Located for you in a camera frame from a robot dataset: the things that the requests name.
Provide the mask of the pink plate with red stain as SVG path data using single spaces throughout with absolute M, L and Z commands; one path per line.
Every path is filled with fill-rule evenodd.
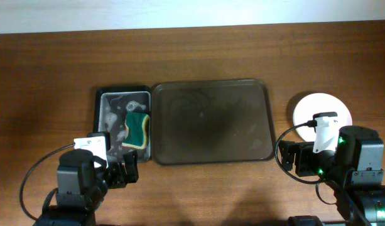
M 338 98 L 330 94 L 314 93 L 304 96 L 295 105 L 293 111 L 293 123 L 299 125 L 313 120 L 315 114 L 335 112 L 333 117 L 320 117 L 321 125 L 327 125 L 327 137 L 333 138 L 336 146 L 339 142 L 339 129 L 352 125 L 352 116 L 348 107 Z

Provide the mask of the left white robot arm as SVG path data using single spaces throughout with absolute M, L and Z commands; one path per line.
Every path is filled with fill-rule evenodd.
M 123 163 L 108 163 L 85 149 L 62 154 L 57 168 L 58 187 L 49 192 L 35 225 L 95 225 L 95 211 L 108 190 L 124 188 L 139 178 L 138 153 L 131 151 L 123 159 Z

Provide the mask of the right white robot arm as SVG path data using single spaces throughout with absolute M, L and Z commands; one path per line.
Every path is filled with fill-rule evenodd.
M 313 153 L 312 143 L 279 141 L 275 151 L 285 173 L 296 170 L 293 179 L 306 183 L 306 176 L 318 176 L 312 184 L 333 189 L 333 203 L 344 225 L 385 225 L 383 143 L 380 139 L 342 141 L 337 151 Z

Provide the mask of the green yellow sponge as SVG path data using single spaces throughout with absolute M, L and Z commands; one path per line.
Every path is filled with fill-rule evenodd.
M 122 146 L 133 149 L 144 149 L 148 145 L 148 124 L 150 116 L 140 112 L 128 112 L 125 126 L 127 136 Z

